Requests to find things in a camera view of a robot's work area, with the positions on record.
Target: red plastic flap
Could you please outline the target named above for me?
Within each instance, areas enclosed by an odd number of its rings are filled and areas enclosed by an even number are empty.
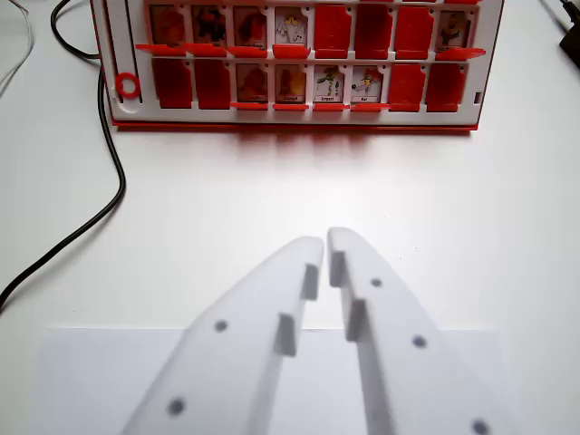
[[[448,5],[476,5],[481,0],[445,0]]]
[[[275,43],[272,51],[277,59],[306,59],[312,50],[295,43]]]
[[[184,43],[183,48],[197,57],[226,57],[227,55],[224,47],[218,47],[212,43]]]
[[[328,49],[318,49],[314,57],[316,59],[346,59],[348,55],[348,50],[328,50]]]
[[[387,5],[359,5],[354,30],[357,59],[386,59],[391,43],[392,16]]]
[[[257,47],[245,47],[243,45],[230,45],[227,50],[236,57],[251,57],[265,59],[268,56],[266,50]]]
[[[185,48],[169,47],[163,43],[138,43],[135,45],[137,50],[149,52],[154,56],[185,56]]]
[[[317,5],[314,15],[314,49],[348,51],[352,17],[342,5]]]
[[[229,109],[229,70],[222,61],[195,60],[193,72],[200,109]]]
[[[267,102],[237,102],[233,101],[230,106],[235,107],[241,111],[267,111]]]
[[[399,9],[395,35],[397,59],[427,59],[434,21],[428,7],[403,6]]]
[[[391,106],[384,102],[359,102],[351,106],[351,111],[382,111],[389,109],[389,107]]]
[[[389,104],[391,111],[419,111],[425,73],[418,63],[396,63],[392,66]]]
[[[457,111],[463,90],[465,73],[456,63],[434,63],[427,85],[427,111]]]
[[[486,51],[483,48],[449,48],[444,52],[437,53],[436,61],[467,61],[483,56]]]
[[[274,104],[276,111],[305,111],[308,107],[308,104]]]
[[[345,109],[348,109],[349,106],[348,104],[342,104],[342,103],[333,103],[333,102],[317,102],[314,104],[314,107],[312,108],[313,111],[343,111]]]
[[[191,72],[181,59],[151,59],[155,92],[162,109],[191,108]]]

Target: white table surface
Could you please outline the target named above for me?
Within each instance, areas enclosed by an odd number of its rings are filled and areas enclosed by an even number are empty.
[[[2,286],[117,188],[96,68],[53,39],[56,0],[23,3],[36,46],[0,99]],[[86,1],[60,26],[95,50]],[[121,207],[0,316],[0,433],[24,430],[47,326],[184,327],[290,239],[346,226],[441,327],[505,335],[523,433],[577,434],[580,72],[560,39],[537,2],[507,1],[471,135],[114,133]],[[25,44],[22,17],[0,2],[0,72]],[[304,324],[342,324],[326,276]]]

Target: white 3d-printed part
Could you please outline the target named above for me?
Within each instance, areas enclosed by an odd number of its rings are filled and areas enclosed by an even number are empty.
[[[369,435],[516,433],[499,401],[362,237],[331,229],[328,249],[346,337],[357,343]]]
[[[280,365],[296,354],[305,300],[315,300],[324,242],[283,247],[184,333],[124,435],[262,435]]]

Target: screw hole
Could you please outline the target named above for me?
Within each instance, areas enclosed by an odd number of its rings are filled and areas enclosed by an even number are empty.
[[[223,333],[227,329],[227,322],[225,320],[218,320],[216,324],[214,324],[214,328],[216,328],[216,331],[219,333]]]
[[[167,412],[171,417],[177,417],[183,410],[185,410],[185,401],[179,397],[170,401],[167,407]]]
[[[483,420],[476,420],[473,422],[473,431],[478,435],[488,435],[489,434],[489,427],[487,423]]]
[[[415,335],[413,337],[413,344],[415,345],[415,347],[418,347],[420,349],[424,349],[427,347],[427,340],[425,340],[420,335]]]

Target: gray cable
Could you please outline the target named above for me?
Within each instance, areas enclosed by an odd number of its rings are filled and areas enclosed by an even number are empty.
[[[8,87],[8,84],[10,84],[10,81],[15,76],[16,72],[20,69],[20,67],[24,64],[24,62],[26,62],[26,59],[28,59],[28,56],[30,56],[30,53],[32,52],[34,47],[33,27],[30,24],[30,20],[28,20],[28,11],[16,0],[8,0],[8,1],[20,10],[22,16],[26,21],[26,27],[28,28],[28,48],[26,49],[26,53],[24,54],[24,57],[20,60],[20,62],[18,62],[2,78],[0,78],[0,97],[2,97],[2,95],[4,94],[6,88]]]

